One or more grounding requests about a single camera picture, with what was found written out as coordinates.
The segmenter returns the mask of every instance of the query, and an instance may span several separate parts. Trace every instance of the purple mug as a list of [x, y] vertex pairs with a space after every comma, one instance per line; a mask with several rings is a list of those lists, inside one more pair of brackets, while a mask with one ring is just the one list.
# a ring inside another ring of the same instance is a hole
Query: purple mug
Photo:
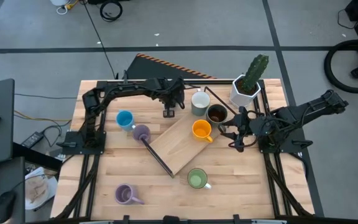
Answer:
[[150, 142], [151, 133], [149, 127], [144, 124], [138, 124], [132, 132], [132, 137], [139, 142], [142, 142], [141, 139], [145, 139], [147, 142]]
[[116, 202], [121, 205], [130, 205], [134, 202], [144, 205], [144, 202], [137, 198], [137, 191], [134, 186], [120, 184], [116, 189]]

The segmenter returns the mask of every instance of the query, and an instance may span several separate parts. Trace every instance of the mug handle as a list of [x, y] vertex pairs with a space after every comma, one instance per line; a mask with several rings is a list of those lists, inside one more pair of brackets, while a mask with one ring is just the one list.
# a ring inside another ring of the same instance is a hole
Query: mug handle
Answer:
[[142, 201], [141, 199], [137, 198], [137, 197], [131, 197], [131, 200], [133, 200], [134, 202], [137, 202], [141, 205], [144, 205], [144, 201]]
[[206, 183], [205, 186], [204, 186], [205, 189], [212, 189], [212, 186], [211, 184], [209, 183]]
[[205, 140], [209, 143], [214, 142], [214, 139], [212, 139], [211, 136], [208, 136]]

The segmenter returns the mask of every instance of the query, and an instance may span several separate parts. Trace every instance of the white planter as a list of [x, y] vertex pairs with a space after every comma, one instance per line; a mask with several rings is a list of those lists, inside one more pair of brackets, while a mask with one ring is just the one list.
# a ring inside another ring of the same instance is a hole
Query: white planter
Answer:
[[239, 93], [236, 87], [236, 81], [242, 77], [244, 77], [245, 75], [240, 75], [239, 77], [237, 77], [232, 83], [231, 83], [231, 92], [230, 92], [230, 102], [236, 107], [240, 107], [240, 106], [247, 106], [248, 104], [252, 103], [252, 100], [254, 100], [254, 98], [258, 95], [258, 93], [260, 92], [260, 86], [258, 83], [256, 83], [257, 85], [257, 90], [256, 92], [252, 95], [245, 95], [242, 93]]

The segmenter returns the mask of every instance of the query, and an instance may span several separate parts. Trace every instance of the wooden cutting board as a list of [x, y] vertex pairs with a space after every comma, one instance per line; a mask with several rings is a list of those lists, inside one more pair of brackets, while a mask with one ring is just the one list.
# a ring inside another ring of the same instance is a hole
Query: wooden cutting board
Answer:
[[[188, 113], [150, 143], [150, 146], [169, 167], [173, 175], [210, 144], [193, 137], [191, 127], [199, 119], [205, 119], [205, 116]], [[211, 137], [215, 140], [218, 136], [219, 130], [213, 128]]]

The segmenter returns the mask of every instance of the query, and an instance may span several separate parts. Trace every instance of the concrete floor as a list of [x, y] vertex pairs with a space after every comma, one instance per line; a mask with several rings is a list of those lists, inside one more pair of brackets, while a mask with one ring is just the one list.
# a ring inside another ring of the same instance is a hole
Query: concrete floor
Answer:
[[[112, 23], [102, 21], [96, 6], [87, 7], [101, 41], [110, 48], [107, 56], [115, 72], [122, 74], [128, 68], [139, 53], [136, 47], [150, 47], [142, 52], [218, 78], [237, 77], [257, 54], [264, 53], [270, 56], [270, 64], [263, 78], [289, 81], [285, 85], [289, 102], [295, 99], [301, 104], [333, 88], [323, 72], [326, 52], [317, 48], [281, 51], [280, 46], [331, 46], [356, 39], [353, 30], [336, 23], [337, 12], [349, 1], [132, 0], [122, 2], [124, 13]], [[267, 19], [267, 8], [272, 21]], [[48, 0], [0, 0], [0, 49], [8, 52], [0, 54], [0, 80], [14, 78], [16, 93], [76, 96], [81, 80], [113, 79], [85, 7], [77, 4], [64, 16], [55, 10]], [[345, 15], [343, 23], [351, 24]], [[277, 36], [271, 35], [272, 28]], [[235, 47], [157, 51], [156, 44]], [[239, 46], [259, 47], [238, 50]], [[70, 49], [40, 53], [62, 48]], [[79, 52], [82, 48], [92, 50]], [[355, 86], [358, 81], [351, 80], [349, 72], [357, 65], [354, 52], [339, 52], [333, 60], [339, 79]], [[346, 112], [320, 118], [304, 130], [306, 138], [314, 141], [309, 152], [325, 216], [358, 219], [358, 95], [335, 90], [349, 102]], [[34, 117], [70, 119], [74, 105], [74, 100], [15, 97], [15, 109]], [[14, 122], [16, 142], [50, 125], [17, 118]], [[45, 142], [35, 149], [51, 150]], [[27, 221], [47, 219], [51, 206], [27, 212]]]

